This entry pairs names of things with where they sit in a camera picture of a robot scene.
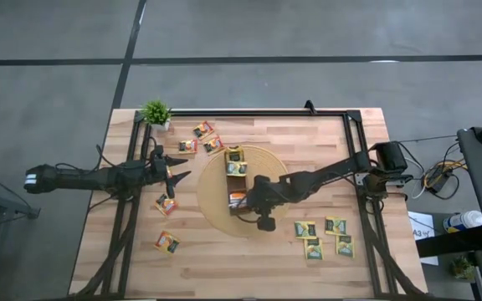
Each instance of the gray floor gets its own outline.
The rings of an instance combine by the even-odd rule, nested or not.
[[[137,2],[0,0],[0,59],[123,58]],[[482,0],[148,0],[135,57],[392,54],[482,54]],[[38,220],[13,223],[0,300],[67,293],[90,193],[27,195],[23,174],[43,163],[96,163],[120,70],[0,67],[0,180],[42,207]],[[156,97],[176,108],[299,107],[306,99],[382,107],[391,138],[405,140],[482,125],[482,62],[131,67],[121,107]],[[428,166],[452,142],[410,150]],[[459,175],[453,199],[425,194],[409,209],[476,209],[469,178]],[[431,293],[472,298],[444,267],[424,272]]]

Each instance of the wicker placemat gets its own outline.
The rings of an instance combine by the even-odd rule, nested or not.
[[[249,163],[247,188],[254,185],[254,176],[268,176],[271,181],[277,181],[279,176],[288,172],[284,163],[270,151],[251,145],[242,147],[245,160]],[[218,230],[235,237],[252,237],[262,233],[255,223],[242,222],[229,214],[224,151],[214,155],[204,167],[198,180],[197,199],[203,215]],[[276,207],[271,216],[279,221],[285,216],[288,207],[289,204]],[[243,218],[251,221],[257,217],[255,213],[243,215]]]

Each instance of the wooden table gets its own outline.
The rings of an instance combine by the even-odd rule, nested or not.
[[[105,142],[105,156],[117,164],[126,159],[134,110],[115,110]],[[368,146],[388,141],[381,109],[361,109]],[[274,152],[288,172],[313,171],[343,160],[347,153],[344,127],[333,117],[207,118],[226,145],[256,145]],[[199,210],[197,182],[208,155],[177,154],[177,142],[193,138],[196,117],[172,120],[167,134],[153,133],[167,154],[190,159],[172,168],[192,170],[177,186],[180,207],[165,218],[153,202],[164,186],[146,186],[141,196],[131,256],[127,298],[361,298],[372,286],[358,216],[356,194],[346,181],[324,186],[307,200],[292,204],[274,232],[253,238],[230,237],[212,227]],[[106,198],[95,192],[91,204]],[[83,288],[104,261],[115,216],[115,201],[95,208],[87,217],[70,293]],[[356,243],[354,259],[336,255],[333,236],[324,234],[326,215],[344,217]],[[427,291],[407,207],[399,196],[385,201],[383,218],[393,257],[414,284]],[[324,241],[324,261],[306,261],[302,241],[293,236],[293,222],[315,221]],[[154,248],[167,230],[182,243],[169,258]],[[382,260],[377,260],[385,283]]]

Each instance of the snack packet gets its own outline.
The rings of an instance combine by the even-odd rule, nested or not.
[[[315,222],[295,222],[295,237],[300,239],[317,238]]]
[[[171,212],[177,208],[176,200],[169,199],[166,194],[163,194],[160,198],[158,198],[154,205],[165,217],[171,214]]]
[[[228,161],[226,163],[226,176],[247,176],[247,162]]]
[[[198,139],[202,140],[213,133],[213,127],[207,121],[204,121],[192,129],[192,132]]]
[[[346,235],[347,220],[339,217],[325,218],[325,233],[331,235]]]
[[[216,151],[220,151],[223,147],[224,147],[223,142],[221,141],[221,138],[219,136],[204,143],[204,149],[206,149],[206,152],[208,153],[208,155],[211,155]]]
[[[247,194],[244,191],[234,191],[228,194],[228,206],[231,209],[239,209],[247,206]]]
[[[305,257],[306,259],[324,259],[323,242],[320,238],[305,239]]]
[[[176,251],[177,246],[180,244],[180,240],[174,237],[167,231],[161,232],[159,239],[157,239],[156,247],[159,251],[172,255]]]
[[[180,145],[178,146],[178,152],[180,154],[193,154],[197,152],[198,148],[198,140],[184,140],[180,141]]]
[[[355,245],[350,235],[336,236],[336,254],[355,257]]]

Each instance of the black floor stripe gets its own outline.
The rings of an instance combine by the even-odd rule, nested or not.
[[[0,59],[0,66],[117,65],[124,59]]]
[[[140,0],[135,13],[135,19],[133,20],[133,28],[131,29],[130,41],[127,44],[126,55],[124,57],[124,63],[120,70],[120,76],[118,83],[116,84],[115,97],[111,104],[111,110],[119,109],[121,107],[122,98],[124,97],[124,90],[126,89],[127,76],[130,73],[131,60],[133,59],[133,53],[135,52],[135,46],[137,43],[137,37],[141,30],[142,14],[144,13],[144,7],[146,6],[146,0]]]
[[[151,58],[133,59],[139,65],[199,64],[313,64],[313,63],[377,63],[377,62],[473,62],[482,61],[482,54],[473,55],[373,55],[373,56],[269,56],[214,58]]]

